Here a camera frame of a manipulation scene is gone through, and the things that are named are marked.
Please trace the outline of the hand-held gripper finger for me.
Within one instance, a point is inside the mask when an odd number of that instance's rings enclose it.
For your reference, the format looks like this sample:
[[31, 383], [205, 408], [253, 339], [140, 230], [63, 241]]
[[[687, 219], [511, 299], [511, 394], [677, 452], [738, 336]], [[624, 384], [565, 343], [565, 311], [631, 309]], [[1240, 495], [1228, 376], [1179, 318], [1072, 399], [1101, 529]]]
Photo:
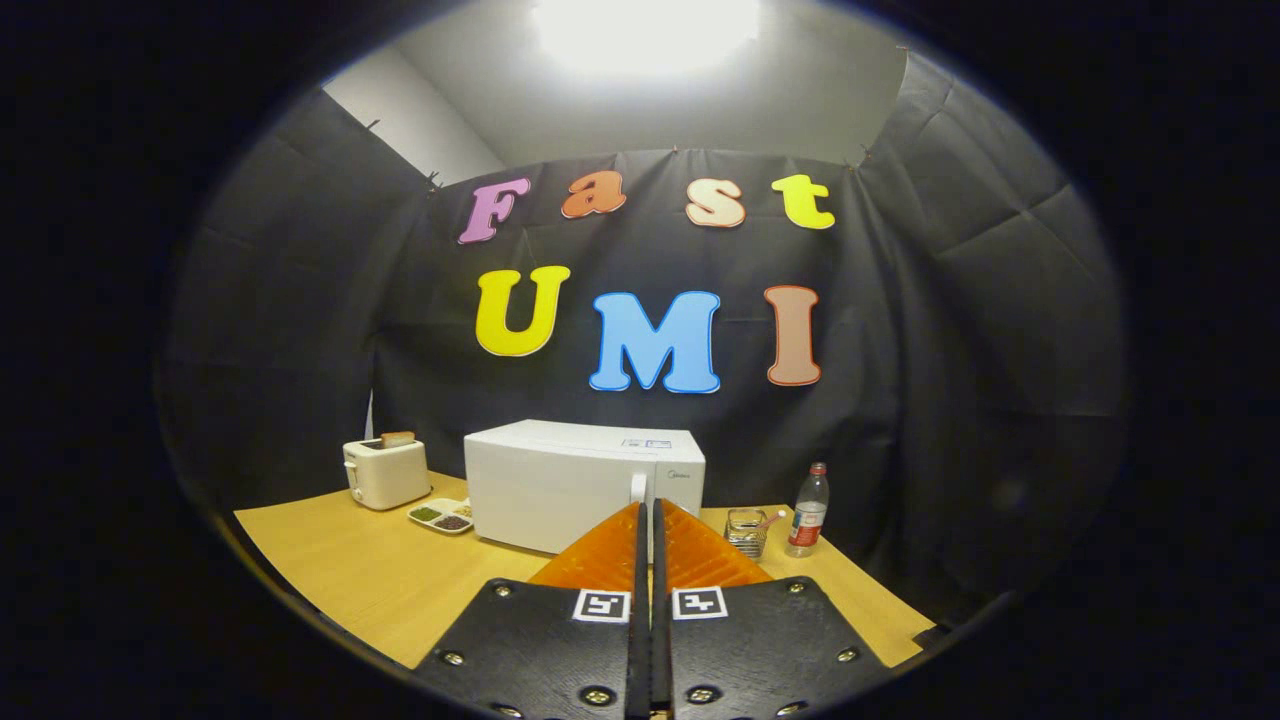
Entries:
[[817, 719], [886, 684], [890, 669], [810, 577], [681, 585], [696, 560], [753, 568], [666, 498], [655, 532], [654, 691], [676, 719]]
[[492, 578], [412, 670], [483, 719], [645, 719], [650, 689], [646, 505], [618, 512], [625, 588]]

